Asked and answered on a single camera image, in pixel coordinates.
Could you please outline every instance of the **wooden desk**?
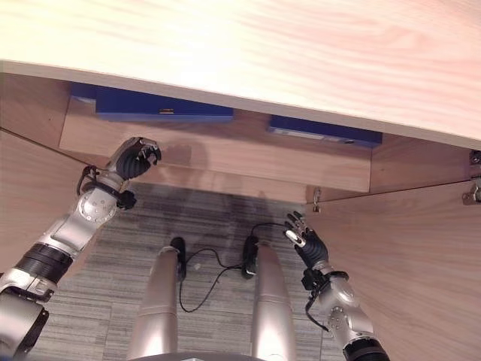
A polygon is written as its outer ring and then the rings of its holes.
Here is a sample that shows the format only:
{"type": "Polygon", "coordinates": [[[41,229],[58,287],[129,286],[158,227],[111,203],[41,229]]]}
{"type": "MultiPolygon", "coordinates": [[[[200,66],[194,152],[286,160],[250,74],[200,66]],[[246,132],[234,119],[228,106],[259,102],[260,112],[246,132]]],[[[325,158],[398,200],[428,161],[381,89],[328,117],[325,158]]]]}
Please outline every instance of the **wooden desk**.
{"type": "Polygon", "coordinates": [[[3,71],[481,148],[477,0],[0,3],[3,71]]]}
{"type": "Polygon", "coordinates": [[[341,200],[310,219],[393,361],[477,360],[480,208],[461,203],[470,182],[423,187],[466,181],[468,148],[481,149],[480,18],[477,0],[0,2],[0,66],[29,75],[2,74],[0,268],[68,210],[75,159],[103,162],[133,132],[162,143],[159,129],[69,105],[60,80],[258,112],[241,112],[253,124],[263,113],[380,130],[391,134],[372,153],[293,140],[299,162],[283,163],[261,132],[167,127],[170,145],[197,141],[208,162],[167,157],[144,181],[293,202],[321,186],[341,200]],[[222,149],[262,156],[236,168],[222,149]]]}

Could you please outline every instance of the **black cable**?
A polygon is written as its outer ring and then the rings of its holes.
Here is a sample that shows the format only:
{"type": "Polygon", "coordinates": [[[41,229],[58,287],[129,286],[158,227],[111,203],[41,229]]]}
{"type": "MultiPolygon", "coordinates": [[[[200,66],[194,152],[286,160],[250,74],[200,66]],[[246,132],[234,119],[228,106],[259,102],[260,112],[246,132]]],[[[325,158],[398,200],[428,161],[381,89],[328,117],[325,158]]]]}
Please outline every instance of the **black cable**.
{"type": "Polygon", "coordinates": [[[254,225],[254,227],[250,230],[250,235],[254,235],[254,229],[256,229],[257,227],[261,227],[261,226],[279,226],[279,227],[286,228],[286,226],[283,225],[282,223],[275,223],[275,222],[257,223],[257,224],[254,225]]]}
{"type": "MultiPolygon", "coordinates": [[[[274,222],[265,222],[265,223],[257,223],[256,225],[254,225],[251,230],[250,230],[250,235],[254,235],[254,230],[258,227],[261,227],[261,226],[280,226],[280,227],[283,227],[283,228],[286,228],[286,226],[284,226],[283,224],[281,223],[274,223],[274,222]]],[[[241,262],[239,263],[238,265],[223,265],[222,262],[220,261],[220,257],[219,257],[219,254],[217,253],[216,250],[214,250],[213,248],[202,248],[200,250],[198,250],[197,252],[195,252],[194,254],[192,254],[191,256],[189,256],[189,258],[187,258],[186,260],[186,266],[187,264],[189,263],[189,261],[194,257],[194,256],[197,256],[199,253],[201,252],[206,252],[206,251],[209,251],[209,252],[212,252],[215,256],[216,256],[216,259],[217,259],[217,263],[219,263],[219,265],[224,268],[221,272],[219,272],[219,274],[216,276],[216,279],[214,280],[214,282],[212,283],[212,285],[210,286],[210,289],[209,291],[207,292],[207,294],[205,295],[204,299],[202,299],[201,303],[199,303],[196,307],[188,310],[187,308],[184,307],[183,305],[183,302],[182,302],[182,287],[183,287],[183,282],[185,280],[182,280],[180,282],[180,286],[179,286],[179,304],[180,304],[180,307],[187,313],[192,313],[192,312],[195,312],[197,311],[200,307],[202,307],[202,305],[207,301],[207,299],[209,298],[210,294],[212,293],[214,287],[216,286],[217,284],[217,281],[219,280],[219,278],[224,274],[225,271],[228,271],[230,269],[242,269],[242,265],[244,264],[244,262],[241,262]]]]}
{"type": "Polygon", "coordinates": [[[317,300],[317,296],[319,295],[319,291],[313,291],[309,297],[309,300],[307,301],[306,307],[304,308],[306,311],[306,316],[307,318],[313,322],[315,325],[319,326],[321,329],[323,329],[326,332],[329,332],[329,329],[324,326],[323,324],[319,323],[314,317],[312,317],[309,313],[310,308],[314,304],[314,302],[317,300]]]}
{"type": "Polygon", "coordinates": [[[212,283],[212,286],[210,286],[210,289],[209,291],[207,292],[207,294],[205,295],[204,299],[201,301],[201,303],[199,303],[196,307],[188,310],[187,308],[184,307],[183,303],[182,303],[182,285],[183,285],[183,282],[185,280],[182,280],[180,282],[180,286],[179,286],[179,304],[180,304],[180,307],[187,313],[192,313],[192,312],[195,312],[197,311],[200,307],[202,307],[202,305],[207,301],[207,299],[209,298],[210,294],[212,293],[213,291],[213,288],[216,286],[217,284],[217,281],[219,280],[219,278],[224,274],[225,271],[228,271],[229,269],[241,269],[242,267],[242,263],[238,264],[238,265],[223,265],[222,262],[220,261],[220,257],[219,257],[219,254],[217,253],[216,250],[214,250],[213,248],[202,248],[201,250],[198,250],[197,252],[195,252],[194,254],[192,254],[187,260],[186,260],[186,265],[189,263],[189,261],[194,257],[194,256],[197,256],[200,252],[205,252],[205,251],[210,251],[212,252],[213,254],[215,254],[216,258],[217,258],[217,262],[219,263],[219,265],[221,267],[223,267],[224,269],[219,272],[219,274],[217,275],[216,279],[214,280],[214,282],[212,283]]]}

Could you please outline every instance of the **cabinet hinge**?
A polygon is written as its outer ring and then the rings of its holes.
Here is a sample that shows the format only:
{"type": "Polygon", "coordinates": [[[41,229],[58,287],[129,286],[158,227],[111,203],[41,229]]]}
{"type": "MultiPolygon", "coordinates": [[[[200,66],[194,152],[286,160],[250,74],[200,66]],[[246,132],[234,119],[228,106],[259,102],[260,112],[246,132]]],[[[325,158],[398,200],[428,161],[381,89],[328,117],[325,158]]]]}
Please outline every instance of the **cabinet hinge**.
{"type": "Polygon", "coordinates": [[[313,212],[321,213],[321,189],[316,188],[313,194],[313,212]]]}
{"type": "Polygon", "coordinates": [[[463,203],[481,205],[481,150],[472,150],[469,161],[470,177],[474,184],[469,193],[463,194],[463,203]]]}

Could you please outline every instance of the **striped carpet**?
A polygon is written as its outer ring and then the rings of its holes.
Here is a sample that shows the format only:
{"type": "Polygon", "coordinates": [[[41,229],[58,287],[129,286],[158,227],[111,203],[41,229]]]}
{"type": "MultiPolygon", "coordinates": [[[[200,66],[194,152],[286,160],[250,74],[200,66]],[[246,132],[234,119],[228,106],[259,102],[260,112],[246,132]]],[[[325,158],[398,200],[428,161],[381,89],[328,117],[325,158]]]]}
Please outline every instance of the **striped carpet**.
{"type": "MultiPolygon", "coordinates": [[[[254,224],[283,223],[287,212],[303,210],[287,202],[152,184],[132,188],[135,208],[119,212],[101,230],[85,267],[60,282],[46,307],[49,322],[29,359],[124,360],[150,266],[162,246],[182,236],[187,253],[213,247],[224,264],[233,265],[254,224]]],[[[329,334],[304,315],[307,291],[300,282],[304,267],[297,253],[278,228],[259,228],[256,234],[272,241],[283,265],[295,312],[298,360],[344,361],[329,334]]],[[[191,261],[183,291],[187,308],[202,300],[218,271],[210,254],[191,261]]],[[[228,271],[200,310],[186,314],[178,307],[180,351],[249,354],[254,286],[239,271],[228,271]]],[[[320,317],[315,306],[312,313],[320,317]]]]}

